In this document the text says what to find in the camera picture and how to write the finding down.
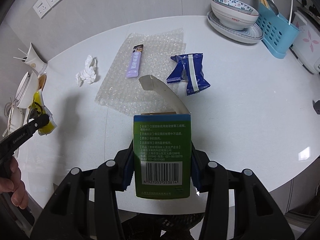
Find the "person's left hand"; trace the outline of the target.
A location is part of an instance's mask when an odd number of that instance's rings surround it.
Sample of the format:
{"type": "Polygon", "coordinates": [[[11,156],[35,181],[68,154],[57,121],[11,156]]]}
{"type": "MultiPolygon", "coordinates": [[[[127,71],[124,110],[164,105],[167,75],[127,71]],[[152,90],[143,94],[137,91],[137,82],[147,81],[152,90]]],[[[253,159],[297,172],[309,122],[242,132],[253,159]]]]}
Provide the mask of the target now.
{"type": "Polygon", "coordinates": [[[12,193],[11,202],[22,210],[28,206],[28,194],[25,189],[25,184],[21,180],[21,170],[17,160],[12,157],[10,162],[11,177],[1,178],[0,192],[12,193]]]}

